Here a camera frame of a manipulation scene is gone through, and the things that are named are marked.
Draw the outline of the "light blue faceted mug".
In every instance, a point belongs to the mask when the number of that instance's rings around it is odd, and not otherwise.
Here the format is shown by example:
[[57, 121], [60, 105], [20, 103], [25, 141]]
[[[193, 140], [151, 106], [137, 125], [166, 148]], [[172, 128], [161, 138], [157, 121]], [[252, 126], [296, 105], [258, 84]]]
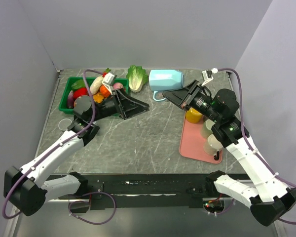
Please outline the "light blue faceted mug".
[[177, 70], [151, 70], [148, 82], [153, 92], [154, 101], [164, 101], [166, 98], [157, 99], [156, 95], [167, 90], [177, 90], [184, 86], [184, 74]]

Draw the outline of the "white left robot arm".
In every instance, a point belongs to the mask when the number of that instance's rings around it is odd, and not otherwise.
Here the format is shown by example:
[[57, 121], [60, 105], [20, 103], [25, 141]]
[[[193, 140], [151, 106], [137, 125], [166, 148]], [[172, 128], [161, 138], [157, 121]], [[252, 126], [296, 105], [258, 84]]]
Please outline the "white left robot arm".
[[94, 121], [113, 115], [126, 120], [148, 110], [149, 104], [120, 89], [114, 90], [100, 104], [95, 103], [91, 96], [78, 97], [73, 110], [74, 119], [61, 137], [31, 162], [21, 168], [12, 166], [5, 172], [5, 200], [24, 215], [31, 216], [48, 200], [66, 195], [85, 197], [88, 181], [83, 175], [71, 172], [58, 179], [48, 180], [48, 177], [66, 158], [85, 147], [95, 137], [100, 128]]

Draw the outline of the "grey blue printed mug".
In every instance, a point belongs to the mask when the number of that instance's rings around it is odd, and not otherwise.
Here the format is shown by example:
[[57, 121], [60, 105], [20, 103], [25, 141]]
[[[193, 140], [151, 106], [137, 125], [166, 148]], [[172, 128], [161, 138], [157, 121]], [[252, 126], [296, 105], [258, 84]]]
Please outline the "grey blue printed mug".
[[58, 123], [58, 128], [61, 130], [61, 131], [66, 131], [68, 129], [68, 127], [71, 125], [72, 123], [72, 120], [69, 119], [69, 118], [64, 118], [62, 119], [61, 121], [59, 121]]

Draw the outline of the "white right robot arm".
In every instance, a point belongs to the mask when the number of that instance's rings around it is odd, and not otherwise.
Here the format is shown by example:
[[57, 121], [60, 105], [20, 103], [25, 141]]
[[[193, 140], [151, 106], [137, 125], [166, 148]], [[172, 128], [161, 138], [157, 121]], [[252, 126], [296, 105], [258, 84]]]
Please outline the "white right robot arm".
[[208, 195], [232, 197], [247, 206], [263, 226], [271, 225], [291, 210], [296, 204], [296, 188], [280, 181], [253, 147], [249, 132], [241, 127], [235, 115], [239, 103], [232, 90], [220, 89], [212, 97], [209, 89], [194, 80], [182, 89], [164, 91], [162, 95], [177, 107], [185, 111], [193, 108], [213, 121], [214, 137], [236, 158], [254, 185], [249, 187], [222, 171], [215, 171], [206, 178]]

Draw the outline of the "cream mug black handle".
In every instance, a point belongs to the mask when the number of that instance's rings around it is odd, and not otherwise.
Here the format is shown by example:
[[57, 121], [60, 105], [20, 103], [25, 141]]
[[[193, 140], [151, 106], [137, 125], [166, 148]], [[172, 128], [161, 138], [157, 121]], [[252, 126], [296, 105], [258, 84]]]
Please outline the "cream mug black handle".
[[214, 160], [218, 161], [220, 159], [220, 152], [223, 149], [221, 142], [219, 142], [216, 137], [211, 134], [203, 146], [204, 152], [210, 156], [213, 156]]

